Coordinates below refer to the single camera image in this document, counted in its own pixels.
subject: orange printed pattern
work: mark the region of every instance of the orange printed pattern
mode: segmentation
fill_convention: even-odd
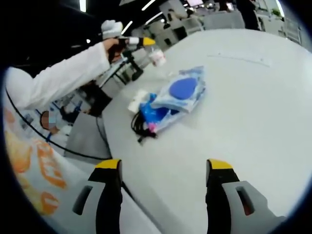
[[[45,215],[51,215],[59,206],[59,201],[53,197],[52,194],[43,192],[41,194],[41,203],[43,207],[43,213]]]
[[[51,215],[59,206],[59,201],[50,193],[43,192],[40,194],[29,181],[22,175],[17,174],[17,179],[23,188],[29,201],[41,215]]]
[[[24,141],[19,140],[15,134],[4,131],[6,149],[13,167],[17,173],[24,173],[30,167],[32,147]]]
[[[53,149],[51,146],[41,140],[36,141],[39,166],[42,176],[51,184],[62,189],[67,187],[59,165],[53,156]]]
[[[4,108],[4,118],[8,123],[14,123],[15,118],[12,112],[10,112],[8,109]]]

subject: white cloth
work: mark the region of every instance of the white cloth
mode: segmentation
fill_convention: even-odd
[[[110,67],[104,46],[93,47],[40,72],[34,79],[26,72],[9,68],[6,89],[15,107],[22,111],[46,107],[96,78]],[[88,175],[72,165],[39,136],[29,137],[7,95],[3,96],[4,133],[8,155],[23,191],[43,217],[56,223],[54,215],[61,197]]]
[[[67,145],[67,141],[68,141],[68,137],[70,135],[70,132],[72,130],[72,127],[69,125],[65,125],[63,126],[60,131],[56,134],[53,134],[50,137],[50,140],[64,148],[66,148]],[[52,146],[52,148],[58,152],[60,155],[64,156],[65,150],[54,145],[54,144],[50,144]]]

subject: hand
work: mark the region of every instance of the hand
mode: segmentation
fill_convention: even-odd
[[[118,45],[119,44],[119,40],[118,39],[115,39],[115,38],[110,38],[110,39],[106,39],[103,41],[103,45],[104,45],[104,48],[105,48],[105,52],[106,52],[106,56],[107,58],[109,57],[109,53],[111,51],[109,51],[114,45]],[[112,62],[115,62],[117,61],[118,59],[121,58],[121,53],[124,51],[124,49],[122,49],[121,51],[115,51],[115,54],[114,54],[114,58],[112,60]]]

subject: black cable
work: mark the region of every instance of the black cable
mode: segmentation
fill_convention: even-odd
[[[65,150],[65,151],[67,151],[67,152],[70,152],[70,153],[72,153],[72,154],[78,155],[78,156],[87,157],[87,158],[92,158],[92,159],[97,159],[97,160],[102,160],[102,161],[107,160],[107,159],[100,158],[100,157],[93,157],[93,156],[88,156],[88,155],[80,154],[80,153],[78,153],[78,152],[74,152],[74,151],[69,150],[69,149],[66,149],[66,148],[64,148],[64,147],[62,147],[62,146],[60,146],[60,145],[54,143],[54,142],[51,141],[50,139],[46,138],[43,134],[41,134],[36,128],[34,128],[34,127],[24,118],[24,116],[19,112],[19,110],[17,109],[17,107],[14,105],[14,103],[13,103],[13,101],[12,101],[12,99],[11,99],[11,97],[10,97],[8,91],[7,91],[7,89],[5,89],[5,91],[6,91],[6,94],[8,95],[8,98],[9,98],[9,100],[10,100],[10,102],[11,102],[13,108],[14,108],[15,111],[18,113],[19,117],[21,117],[21,119],[22,119],[32,130],[34,130],[39,136],[41,136],[42,138],[46,139],[47,142],[51,142],[52,144],[56,145],[57,147],[59,147],[59,148]]]
[[[131,121],[132,131],[140,136],[140,138],[137,140],[139,143],[141,143],[147,137],[157,138],[156,133],[152,133],[148,128],[144,128],[144,123],[145,119],[141,111],[136,113]]]

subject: ceiling light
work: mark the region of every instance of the ceiling light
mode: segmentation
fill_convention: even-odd
[[[133,21],[130,21],[128,24],[127,24],[127,26],[123,29],[123,31],[121,32],[121,34],[124,34],[126,31],[127,31],[127,29],[130,27],[130,25],[133,23]]]
[[[147,7],[149,7],[150,5],[152,5],[152,3],[156,1],[156,0],[150,0],[145,6],[143,6],[142,11],[145,11]]]
[[[156,19],[158,16],[160,16],[162,14],[162,12],[159,12],[157,15],[151,17],[148,21],[146,21],[145,25],[149,24],[151,21],[153,21],[154,19]]]
[[[86,0],[79,0],[80,11],[86,12]]]

